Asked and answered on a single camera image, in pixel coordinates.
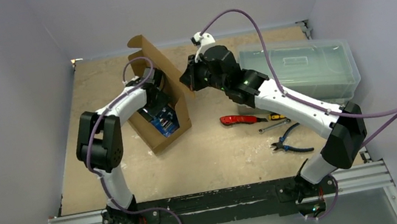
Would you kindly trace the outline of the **red black utility knife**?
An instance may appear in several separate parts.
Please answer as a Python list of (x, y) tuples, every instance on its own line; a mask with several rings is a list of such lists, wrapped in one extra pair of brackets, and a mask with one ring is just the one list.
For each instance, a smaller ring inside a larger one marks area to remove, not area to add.
[(224, 126), (231, 126), (235, 124), (256, 124), (268, 122), (267, 118), (260, 118), (252, 115), (227, 115), (220, 117), (220, 122)]

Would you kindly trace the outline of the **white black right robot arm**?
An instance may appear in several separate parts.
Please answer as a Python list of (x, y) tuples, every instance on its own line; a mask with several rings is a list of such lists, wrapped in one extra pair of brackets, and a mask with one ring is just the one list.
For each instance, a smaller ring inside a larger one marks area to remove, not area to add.
[(289, 88), (279, 89), (266, 74), (241, 69), (225, 46), (217, 45), (203, 54), (190, 55), (179, 81), (191, 91), (207, 87), (222, 90), (237, 104), (285, 115), (324, 138), (324, 147), (297, 174), (296, 188), (302, 195), (314, 194), (329, 173), (349, 169), (367, 135), (363, 120), (349, 117), (360, 112), (357, 104), (343, 107)]

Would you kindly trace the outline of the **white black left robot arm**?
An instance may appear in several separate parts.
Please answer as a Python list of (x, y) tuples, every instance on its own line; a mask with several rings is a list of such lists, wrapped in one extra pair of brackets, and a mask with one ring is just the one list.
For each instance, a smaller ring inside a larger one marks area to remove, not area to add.
[(139, 213), (134, 195), (125, 183), (121, 169), (124, 154), (122, 125), (134, 114), (154, 127), (162, 136), (171, 136), (179, 122), (163, 92), (165, 74), (146, 68), (143, 76), (126, 82), (122, 93), (96, 112), (80, 116), (76, 156), (94, 173), (107, 198), (107, 210), (118, 224), (137, 224)]

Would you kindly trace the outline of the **brown cardboard express box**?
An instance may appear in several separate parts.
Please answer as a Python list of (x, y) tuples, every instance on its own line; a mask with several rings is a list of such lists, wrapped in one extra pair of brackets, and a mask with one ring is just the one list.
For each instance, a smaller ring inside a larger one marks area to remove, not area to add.
[(153, 77), (143, 86), (147, 103), (128, 123), (157, 155), (192, 126), (185, 95), (194, 94), (180, 83), (182, 74), (175, 64), (143, 35), (132, 37), (127, 46), (137, 49), (128, 57), (129, 61), (146, 57), (155, 69)]

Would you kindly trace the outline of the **blue packaged item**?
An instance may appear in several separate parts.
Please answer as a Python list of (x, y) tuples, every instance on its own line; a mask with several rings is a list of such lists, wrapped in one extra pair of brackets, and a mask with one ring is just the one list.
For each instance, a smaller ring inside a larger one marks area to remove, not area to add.
[(137, 112), (164, 137), (171, 136), (180, 127), (175, 110), (168, 104), (156, 109), (143, 107)]

